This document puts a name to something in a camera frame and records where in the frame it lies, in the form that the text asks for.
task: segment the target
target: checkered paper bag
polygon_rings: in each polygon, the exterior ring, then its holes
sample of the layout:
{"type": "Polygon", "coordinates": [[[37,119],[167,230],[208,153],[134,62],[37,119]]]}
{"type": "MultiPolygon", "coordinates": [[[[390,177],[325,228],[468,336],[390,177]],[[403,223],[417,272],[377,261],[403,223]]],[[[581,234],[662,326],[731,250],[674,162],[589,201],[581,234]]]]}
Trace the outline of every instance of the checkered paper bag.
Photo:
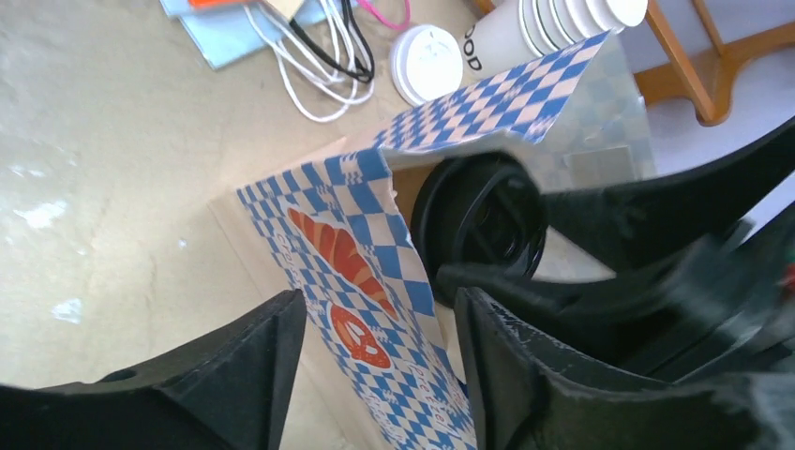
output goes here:
{"type": "Polygon", "coordinates": [[[631,75],[610,59],[616,49],[621,54],[612,35],[588,39],[402,113],[369,148],[237,190],[262,249],[303,290],[311,323],[350,380],[338,389],[355,392],[395,448],[474,449],[476,442],[428,278],[395,204],[391,171],[428,155],[476,153],[513,140],[526,144],[514,145],[514,153],[542,190],[578,185],[565,159],[581,148],[626,147],[633,175],[647,174],[648,129],[636,117],[642,105],[631,75]],[[593,97],[573,101],[580,82],[615,95],[600,100],[604,92],[585,92],[593,97]],[[575,107],[567,111],[567,104],[575,107]],[[544,145],[559,124],[577,128],[577,120],[587,121],[589,133],[609,124],[614,135],[589,147],[590,135],[575,142],[569,131],[544,145]]]}

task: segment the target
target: black round object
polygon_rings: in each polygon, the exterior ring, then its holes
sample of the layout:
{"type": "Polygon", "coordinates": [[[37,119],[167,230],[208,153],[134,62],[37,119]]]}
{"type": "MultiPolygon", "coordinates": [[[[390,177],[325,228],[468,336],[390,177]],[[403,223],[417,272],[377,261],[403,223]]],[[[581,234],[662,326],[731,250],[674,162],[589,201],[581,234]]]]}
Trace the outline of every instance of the black round object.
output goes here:
{"type": "MultiPolygon", "coordinates": [[[[541,194],[524,168],[504,153],[448,159],[420,189],[412,240],[431,286],[444,264],[485,263],[505,273],[535,272],[547,236],[541,194]]],[[[437,300],[453,299],[436,292],[437,300]]]]}

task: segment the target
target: croissant illustration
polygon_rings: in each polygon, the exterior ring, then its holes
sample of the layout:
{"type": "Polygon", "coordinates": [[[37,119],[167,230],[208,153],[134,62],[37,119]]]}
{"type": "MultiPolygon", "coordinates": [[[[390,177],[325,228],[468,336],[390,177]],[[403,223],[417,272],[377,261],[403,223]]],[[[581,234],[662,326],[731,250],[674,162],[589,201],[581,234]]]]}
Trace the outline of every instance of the croissant illustration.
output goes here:
{"type": "Polygon", "coordinates": [[[390,317],[398,320],[398,312],[389,301],[381,283],[373,276],[368,263],[359,254],[349,232],[326,223],[315,222],[310,216],[292,208],[288,208],[287,215],[334,270],[379,304],[390,317]]]}
{"type": "Polygon", "coordinates": [[[375,368],[388,369],[392,366],[389,354],[361,319],[348,309],[337,305],[331,306],[329,316],[334,331],[351,353],[351,358],[375,368]]]}

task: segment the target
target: wooden frame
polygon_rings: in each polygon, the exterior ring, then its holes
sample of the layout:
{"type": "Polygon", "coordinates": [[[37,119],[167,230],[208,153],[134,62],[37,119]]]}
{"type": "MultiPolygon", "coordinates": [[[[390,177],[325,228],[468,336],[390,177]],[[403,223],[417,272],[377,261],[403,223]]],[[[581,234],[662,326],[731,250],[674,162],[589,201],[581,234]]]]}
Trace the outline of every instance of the wooden frame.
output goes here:
{"type": "Polygon", "coordinates": [[[712,48],[690,58],[656,0],[649,0],[646,21],[663,46],[670,64],[639,72],[635,74],[635,81],[646,98],[647,106],[671,98],[688,98],[696,107],[701,125],[711,127],[727,119],[734,82],[748,64],[766,54],[795,45],[795,22],[724,43],[704,0],[692,2],[712,48]]]}

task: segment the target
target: paper bag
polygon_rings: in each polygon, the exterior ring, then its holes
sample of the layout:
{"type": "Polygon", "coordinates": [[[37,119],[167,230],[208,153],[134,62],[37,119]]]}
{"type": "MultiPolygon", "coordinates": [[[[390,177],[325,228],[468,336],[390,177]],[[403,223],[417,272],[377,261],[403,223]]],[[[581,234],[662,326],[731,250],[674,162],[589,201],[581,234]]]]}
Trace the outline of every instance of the paper bag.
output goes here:
{"type": "MultiPolygon", "coordinates": [[[[304,291],[303,364],[355,443],[474,449],[406,225],[416,192],[442,158],[495,149],[520,160],[542,192],[651,176],[642,101],[605,34],[399,114],[351,148],[356,141],[240,187],[216,214],[227,234],[250,234],[230,235],[239,253],[272,257],[304,291]]],[[[255,279],[273,276],[244,264],[255,279]]]]}

